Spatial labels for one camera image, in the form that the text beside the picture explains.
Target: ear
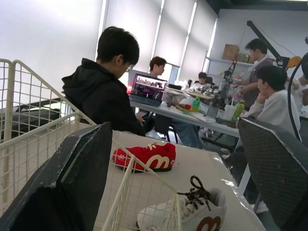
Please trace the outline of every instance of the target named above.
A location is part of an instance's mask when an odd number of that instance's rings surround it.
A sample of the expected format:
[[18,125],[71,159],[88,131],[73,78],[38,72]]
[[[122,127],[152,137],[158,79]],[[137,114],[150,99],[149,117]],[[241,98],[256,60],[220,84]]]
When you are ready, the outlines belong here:
[[117,65],[121,65],[121,64],[123,64],[123,55],[122,54],[119,54],[119,55],[117,55],[116,57],[115,57],[115,63],[117,64]]

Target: white roller blind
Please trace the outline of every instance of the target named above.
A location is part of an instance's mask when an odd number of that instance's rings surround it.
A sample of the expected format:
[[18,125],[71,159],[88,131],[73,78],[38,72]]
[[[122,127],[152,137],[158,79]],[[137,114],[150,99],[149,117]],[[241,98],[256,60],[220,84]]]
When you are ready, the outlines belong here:
[[195,0],[165,0],[154,56],[180,66]]
[[0,58],[23,61],[61,92],[61,78],[95,58],[102,2],[0,0]]
[[149,71],[162,0],[110,0],[105,28],[117,26],[132,33],[140,46],[135,70]]
[[179,80],[198,79],[206,51],[209,49],[216,19],[216,13],[207,2],[198,0]]

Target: ceiling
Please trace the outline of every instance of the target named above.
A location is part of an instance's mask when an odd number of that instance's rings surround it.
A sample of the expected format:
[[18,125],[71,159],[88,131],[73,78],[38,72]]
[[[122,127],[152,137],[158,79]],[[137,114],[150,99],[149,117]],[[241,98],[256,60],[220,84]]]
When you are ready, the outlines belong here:
[[206,0],[219,12],[220,9],[308,11],[307,0]]

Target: green bottle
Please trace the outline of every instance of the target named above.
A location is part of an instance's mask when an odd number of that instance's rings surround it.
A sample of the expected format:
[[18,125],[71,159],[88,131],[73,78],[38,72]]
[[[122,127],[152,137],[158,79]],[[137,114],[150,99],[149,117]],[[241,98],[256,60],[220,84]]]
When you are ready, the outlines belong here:
[[200,106],[200,96],[197,95],[197,97],[193,100],[192,108],[198,110],[199,106]]
[[235,112],[233,114],[233,117],[232,117],[232,120],[237,120],[238,117],[240,117],[241,113],[243,112],[245,106],[244,106],[244,102],[245,100],[241,100],[240,103],[238,103],[236,106],[235,106]]

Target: person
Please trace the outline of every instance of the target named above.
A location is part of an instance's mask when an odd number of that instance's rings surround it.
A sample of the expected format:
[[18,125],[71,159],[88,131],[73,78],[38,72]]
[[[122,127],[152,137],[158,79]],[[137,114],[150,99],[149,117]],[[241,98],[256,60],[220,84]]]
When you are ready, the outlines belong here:
[[130,107],[126,87],[119,79],[139,59],[132,34],[111,26],[100,36],[96,62],[82,59],[75,73],[62,79],[67,99],[96,124],[111,122],[113,130],[145,136],[142,118]]
[[244,87],[239,90],[238,94],[244,95],[245,110],[249,111],[249,108],[254,104],[259,95],[257,73],[265,66],[272,66],[273,60],[266,57],[268,53],[267,45],[259,38],[249,42],[245,48],[250,52],[250,60],[254,62],[258,61],[258,63],[252,68],[249,68],[249,79],[235,82],[234,85],[244,85]]
[[[257,73],[257,87],[260,93],[246,116],[279,126],[295,136],[288,113],[287,91],[285,82],[287,73],[277,66],[266,66]],[[291,107],[297,131],[300,129],[299,114],[296,103],[291,96]]]
[[165,71],[167,61],[159,56],[154,57],[150,61],[150,74],[161,76]]
[[204,88],[204,87],[211,87],[211,84],[207,84],[206,83],[206,73],[205,72],[200,72],[199,73],[199,82],[197,83],[194,83],[190,88],[191,89],[194,89],[194,90],[200,90],[201,88]]
[[297,107],[298,114],[301,115],[303,106],[308,105],[308,85],[304,75],[296,81],[293,79],[291,94],[294,96],[294,101]]
[[[154,57],[150,61],[150,74],[161,76],[165,71],[167,61],[161,57]],[[198,129],[196,125],[182,122],[177,119],[171,119],[171,124],[174,126],[176,133],[185,146],[192,148],[203,149],[203,144],[200,141]]]
[[[295,136],[288,112],[287,91],[284,86],[287,73],[277,66],[265,66],[259,69],[257,79],[260,93],[246,116],[253,116],[259,121],[279,126]],[[299,131],[299,115],[293,96],[291,96],[291,107],[296,129]],[[222,161],[239,185],[247,166],[247,159],[243,147],[238,146],[233,154],[226,159],[222,158]],[[257,188],[251,179],[245,190],[245,196],[250,204],[253,204],[258,196]]]

